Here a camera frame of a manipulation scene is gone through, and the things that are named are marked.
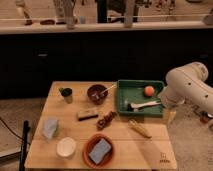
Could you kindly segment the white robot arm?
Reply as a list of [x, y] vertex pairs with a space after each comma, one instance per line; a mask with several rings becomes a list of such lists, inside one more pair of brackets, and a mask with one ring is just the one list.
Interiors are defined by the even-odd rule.
[[189, 100], [213, 114], [213, 87], [205, 83], [208, 75], [207, 67], [200, 62], [170, 70], [166, 75], [167, 86], [158, 95], [163, 106], [171, 109]]

